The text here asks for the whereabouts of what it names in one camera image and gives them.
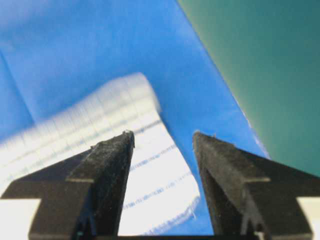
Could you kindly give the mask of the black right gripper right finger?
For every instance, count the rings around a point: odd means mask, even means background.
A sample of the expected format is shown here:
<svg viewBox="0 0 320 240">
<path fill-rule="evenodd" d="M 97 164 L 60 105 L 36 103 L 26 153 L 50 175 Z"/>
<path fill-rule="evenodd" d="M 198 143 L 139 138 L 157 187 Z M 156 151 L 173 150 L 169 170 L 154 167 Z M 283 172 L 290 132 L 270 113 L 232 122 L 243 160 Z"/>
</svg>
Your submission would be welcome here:
<svg viewBox="0 0 320 240">
<path fill-rule="evenodd" d="M 318 176 L 199 131 L 192 147 L 214 233 L 243 240 L 317 240 Z"/>
</svg>

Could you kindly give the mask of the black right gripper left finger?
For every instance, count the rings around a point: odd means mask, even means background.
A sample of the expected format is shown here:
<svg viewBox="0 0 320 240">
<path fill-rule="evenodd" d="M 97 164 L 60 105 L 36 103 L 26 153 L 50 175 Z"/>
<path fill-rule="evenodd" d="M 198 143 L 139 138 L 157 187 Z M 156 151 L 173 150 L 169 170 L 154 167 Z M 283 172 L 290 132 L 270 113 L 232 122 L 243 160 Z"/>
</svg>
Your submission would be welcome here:
<svg viewBox="0 0 320 240">
<path fill-rule="evenodd" d="M 3 240 L 93 240 L 118 234 L 132 131 L 20 177 L 0 197 Z"/>
</svg>

